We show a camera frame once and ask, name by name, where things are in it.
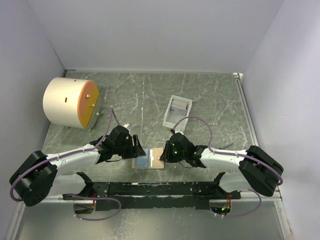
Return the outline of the beige leather card holder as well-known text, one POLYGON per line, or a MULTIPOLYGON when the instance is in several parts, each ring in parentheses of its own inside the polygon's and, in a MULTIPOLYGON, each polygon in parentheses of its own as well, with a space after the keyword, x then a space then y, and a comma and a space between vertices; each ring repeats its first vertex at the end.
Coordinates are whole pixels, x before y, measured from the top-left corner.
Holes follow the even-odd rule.
POLYGON ((132 159, 132 169, 164 169, 165 163, 160 160, 162 153, 164 152, 163 147, 157 148, 144 148, 145 156, 138 156, 132 159))

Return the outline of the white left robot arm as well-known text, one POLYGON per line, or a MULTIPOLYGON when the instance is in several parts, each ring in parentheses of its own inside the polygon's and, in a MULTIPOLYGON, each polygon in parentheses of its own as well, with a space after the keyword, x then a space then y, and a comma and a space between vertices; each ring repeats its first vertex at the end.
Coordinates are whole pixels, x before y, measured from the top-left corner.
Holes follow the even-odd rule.
POLYGON ((110 134, 66 152, 44 154, 38 150, 29 155, 11 176, 10 197, 32 207, 46 197, 68 195, 83 200, 94 196, 94 183, 83 172, 67 175, 71 170, 110 162, 113 157, 122 160, 145 156, 136 134, 118 125, 110 134))

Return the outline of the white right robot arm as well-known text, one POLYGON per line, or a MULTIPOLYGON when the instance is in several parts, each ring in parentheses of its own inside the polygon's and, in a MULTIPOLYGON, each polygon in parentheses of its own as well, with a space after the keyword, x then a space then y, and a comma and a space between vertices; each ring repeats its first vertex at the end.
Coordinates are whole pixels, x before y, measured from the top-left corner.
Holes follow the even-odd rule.
POLYGON ((194 145, 180 132, 166 141, 159 157, 163 162, 186 161, 194 168, 223 168, 234 173, 222 173, 212 193, 218 199, 234 191, 254 190, 265 197, 272 197, 277 186, 283 182, 284 168, 259 146, 245 150, 222 150, 207 145, 194 145))

